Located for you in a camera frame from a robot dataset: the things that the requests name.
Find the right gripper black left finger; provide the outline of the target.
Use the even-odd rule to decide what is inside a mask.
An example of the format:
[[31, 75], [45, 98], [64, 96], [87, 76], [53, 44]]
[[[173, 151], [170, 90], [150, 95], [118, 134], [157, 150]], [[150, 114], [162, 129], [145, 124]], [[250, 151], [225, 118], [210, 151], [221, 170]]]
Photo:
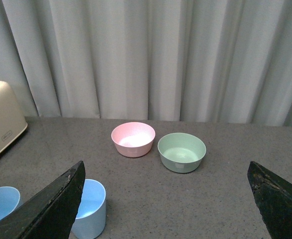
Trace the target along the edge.
[[67, 239], [81, 202], [85, 166], [65, 173], [0, 220], [0, 239]]

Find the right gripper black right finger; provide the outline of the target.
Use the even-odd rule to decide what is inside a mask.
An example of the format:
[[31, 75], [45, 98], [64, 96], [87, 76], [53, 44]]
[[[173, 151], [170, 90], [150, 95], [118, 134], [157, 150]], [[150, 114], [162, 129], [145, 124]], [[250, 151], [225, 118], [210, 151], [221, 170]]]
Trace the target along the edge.
[[292, 184], [254, 161], [247, 177], [271, 238], [292, 239]]

